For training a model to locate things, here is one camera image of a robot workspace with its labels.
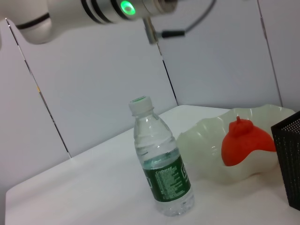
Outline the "orange fruit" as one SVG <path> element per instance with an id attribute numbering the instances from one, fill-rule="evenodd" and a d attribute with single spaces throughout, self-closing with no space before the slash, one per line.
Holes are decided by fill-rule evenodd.
<path id="1" fill-rule="evenodd" d="M 272 137 L 252 121 L 237 116 L 236 121 L 229 124 L 228 133 L 222 141 L 221 156 L 224 164 L 235 166 L 255 150 L 275 152 Z"/>

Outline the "black mesh pen holder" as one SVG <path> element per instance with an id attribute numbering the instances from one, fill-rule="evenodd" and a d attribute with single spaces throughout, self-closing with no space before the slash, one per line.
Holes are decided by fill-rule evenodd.
<path id="1" fill-rule="evenodd" d="M 300 211 L 300 111 L 271 131 L 289 206 Z"/>

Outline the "clear green-label water bottle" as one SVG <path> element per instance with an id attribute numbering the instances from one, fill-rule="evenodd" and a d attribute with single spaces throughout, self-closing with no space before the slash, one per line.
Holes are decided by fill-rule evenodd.
<path id="1" fill-rule="evenodd" d="M 169 217 L 188 212 L 195 198 L 171 130 L 155 114 L 149 96 L 134 99 L 128 105 L 135 118 L 135 151 L 157 210 Z"/>

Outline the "translucent green wavy fruit plate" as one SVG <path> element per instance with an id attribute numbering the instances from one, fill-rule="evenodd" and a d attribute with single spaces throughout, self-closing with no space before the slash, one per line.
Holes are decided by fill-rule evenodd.
<path id="1" fill-rule="evenodd" d="M 256 149 L 242 162 L 226 166 L 221 157 L 223 138 L 229 124 L 237 117 L 247 119 L 269 135 L 271 127 L 293 115 L 294 110 L 264 105 L 256 108 L 234 108 L 214 118 L 202 119 L 177 139 L 182 159 L 196 177 L 217 183 L 229 184 L 273 170 L 278 164 L 275 152 Z"/>

